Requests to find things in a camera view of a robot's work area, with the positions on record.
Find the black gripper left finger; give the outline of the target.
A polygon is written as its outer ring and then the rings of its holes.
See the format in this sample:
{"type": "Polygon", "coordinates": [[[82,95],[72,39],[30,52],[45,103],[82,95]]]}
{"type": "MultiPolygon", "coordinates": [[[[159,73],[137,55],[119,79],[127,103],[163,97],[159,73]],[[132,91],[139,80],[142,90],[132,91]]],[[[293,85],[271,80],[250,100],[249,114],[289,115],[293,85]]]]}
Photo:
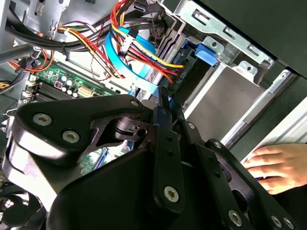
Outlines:
{"type": "MultiPolygon", "coordinates": [[[[165,88],[152,109],[122,94],[30,103],[14,117],[6,162],[8,178],[34,194],[49,213],[59,193],[70,183],[134,150],[155,156],[170,151],[180,156],[171,100],[165,88]]],[[[166,201],[156,206],[180,214],[185,200],[179,172],[168,173],[166,201]]]]}

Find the person hand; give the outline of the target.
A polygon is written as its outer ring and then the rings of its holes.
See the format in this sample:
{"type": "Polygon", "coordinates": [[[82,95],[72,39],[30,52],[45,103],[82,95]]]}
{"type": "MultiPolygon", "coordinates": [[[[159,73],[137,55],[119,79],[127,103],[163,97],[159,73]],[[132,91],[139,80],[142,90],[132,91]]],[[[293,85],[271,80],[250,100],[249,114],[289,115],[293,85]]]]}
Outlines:
{"type": "Polygon", "coordinates": [[[307,184],[307,145],[278,144],[255,150],[243,166],[271,195],[307,184]]]}

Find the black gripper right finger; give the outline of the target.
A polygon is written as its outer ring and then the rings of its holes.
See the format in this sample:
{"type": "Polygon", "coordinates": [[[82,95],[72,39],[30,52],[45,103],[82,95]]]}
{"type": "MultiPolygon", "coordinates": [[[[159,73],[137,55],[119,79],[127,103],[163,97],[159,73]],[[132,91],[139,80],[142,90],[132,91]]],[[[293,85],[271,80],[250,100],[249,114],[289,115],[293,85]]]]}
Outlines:
{"type": "Polygon", "coordinates": [[[174,130],[180,136],[186,189],[186,218],[193,230],[297,230],[289,213],[219,141],[203,141],[171,100],[174,130]]]}

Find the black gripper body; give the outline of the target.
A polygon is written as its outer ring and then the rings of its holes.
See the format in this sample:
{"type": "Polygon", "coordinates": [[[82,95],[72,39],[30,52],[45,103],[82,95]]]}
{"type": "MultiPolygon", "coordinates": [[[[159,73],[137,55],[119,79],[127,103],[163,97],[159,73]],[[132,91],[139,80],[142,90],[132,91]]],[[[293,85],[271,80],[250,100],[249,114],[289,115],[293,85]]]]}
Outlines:
{"type": "Polygon", "coordinates": [[[136,149],[70,183],[55,199],[48,230],[221,230],[209,188],[170,151],[136,149]],[[181,214],[156,206],[166,201],[168,173],[179,172],[185,200],[181,214]]]}

